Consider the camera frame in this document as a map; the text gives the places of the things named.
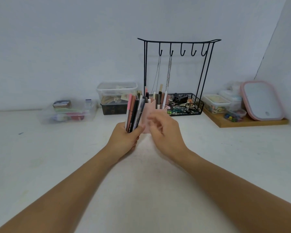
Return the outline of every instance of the hand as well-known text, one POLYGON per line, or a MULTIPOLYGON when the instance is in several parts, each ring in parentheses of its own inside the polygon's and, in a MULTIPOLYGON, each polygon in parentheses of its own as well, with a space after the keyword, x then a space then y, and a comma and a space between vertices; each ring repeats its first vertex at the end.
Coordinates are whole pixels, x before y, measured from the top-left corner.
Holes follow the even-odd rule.
POLYGON ((115 163, 128 151, 133 151, 136 148, 139 136, 145 129, 144 126, 138 126, 131 133, 127 133, 124 126, 125 123, 118 123, 115 126, 108 143, 103 148, 115 163))
POLYGON ((148 119, 154 143, 163 155, 177 162, 189 151, 183 141, 178 122, 166 112, 152 112, 148 119))

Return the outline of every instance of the silver chain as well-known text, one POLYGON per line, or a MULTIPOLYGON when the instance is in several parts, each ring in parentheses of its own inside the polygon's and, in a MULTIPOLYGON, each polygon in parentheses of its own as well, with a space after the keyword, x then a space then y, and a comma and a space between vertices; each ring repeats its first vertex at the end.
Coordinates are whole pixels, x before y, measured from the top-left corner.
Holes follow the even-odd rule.
POLYGON ((155 85, 155 81, 156 81, 156 76, 157 76, 157 83, 156 83, 156 91, 157 91, 157 84, 159 83, 159 74, 157 75, 157 72, 159 73, 159 69, 161 68, 161 58, 162 57, 159 55, 159 62, 157 63, 157 69, 156 69, 156 74, 155 74, 155 79, 154 79, 154 83, 153 83, 151 94, 153 94, 153 89, 154 89, 154 85, 155 85))
POLYGON ((170 70, 171 70, 171 62, 172 62, 172 56, 169 56, 169 62, 168 62, 168 72, 167 72, 167 80, 166 80, 166 89, 169 87, 169 79, 170 79, 170 70))

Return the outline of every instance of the wooden board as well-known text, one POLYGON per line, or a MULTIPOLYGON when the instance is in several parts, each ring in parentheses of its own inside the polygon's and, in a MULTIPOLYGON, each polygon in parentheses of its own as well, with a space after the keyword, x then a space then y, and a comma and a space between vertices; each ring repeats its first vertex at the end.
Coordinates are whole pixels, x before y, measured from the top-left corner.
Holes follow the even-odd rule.
POLYGON ((242 122, 231 122, 224 118, 224 113, 213 114, 205 108, 203 109, 203 113, 205 113, 220 128, 284 125, 289 123, 289 120, 286 118, 272 121, 255 121, 248 114, 244 117, 244 121, 242 122))

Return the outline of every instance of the pink marker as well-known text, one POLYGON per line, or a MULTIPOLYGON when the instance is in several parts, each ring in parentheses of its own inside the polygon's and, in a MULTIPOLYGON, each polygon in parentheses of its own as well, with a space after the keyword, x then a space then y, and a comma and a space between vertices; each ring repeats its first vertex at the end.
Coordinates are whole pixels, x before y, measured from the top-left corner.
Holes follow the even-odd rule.
POLYGON ((127 130, 127 124, 128 124, 128 117, 129 117, 129 109, 130 104, 132 103, 132 94, 128 95, 128 104, 127 104, 127 111, 126 111, 126 120, 125 120, 125 130, 127 130))

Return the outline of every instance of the desk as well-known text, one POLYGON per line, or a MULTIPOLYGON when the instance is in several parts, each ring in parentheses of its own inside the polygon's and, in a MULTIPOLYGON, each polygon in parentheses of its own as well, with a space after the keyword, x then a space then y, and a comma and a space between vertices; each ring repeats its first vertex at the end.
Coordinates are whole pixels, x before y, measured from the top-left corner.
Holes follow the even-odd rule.
MULTIPOLYGON (((38 111, 0 112, 0 226, 95 155, 125 115, 41 125, 38 111)), ((291 126, 218 128, 174 117, 188 148, 291 202, 291 126)), ((76 232, 237 232, 185 172, 143 134, 106 176, 76 232)))

